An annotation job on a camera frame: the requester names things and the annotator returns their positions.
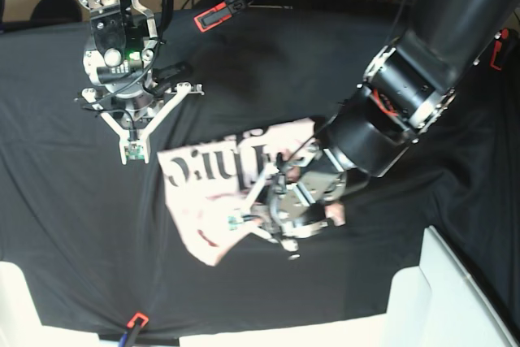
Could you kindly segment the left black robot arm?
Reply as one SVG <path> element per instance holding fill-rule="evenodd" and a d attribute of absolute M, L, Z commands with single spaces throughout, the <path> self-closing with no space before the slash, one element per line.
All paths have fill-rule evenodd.
<path fill-rule="evenodd" d="M 405 29 L 370 61 L 355 94 L 303 143 L 265 166 L 231 231 L 250 225 L 297 255 L 328 206 L 383 176 L 455 98 L 455 88 L 519 0 L 413 0 Z"/>

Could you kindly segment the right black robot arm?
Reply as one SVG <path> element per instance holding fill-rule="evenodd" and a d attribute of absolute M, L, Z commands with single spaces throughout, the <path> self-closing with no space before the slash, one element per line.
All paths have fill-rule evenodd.
<path fill-rule="evenodd" d="M 81 107 L 118 136 L 122 164 L 148 163 L 152 133 L 188 95 L 204 93 L 189 82 L 187 63 L 155 66 L 174 0 L 162 0 L 160 16 L 141 0 L 78 1 L 89 11 L 90 26 L 83 67 L 91 85 L 78 97 Z"/>

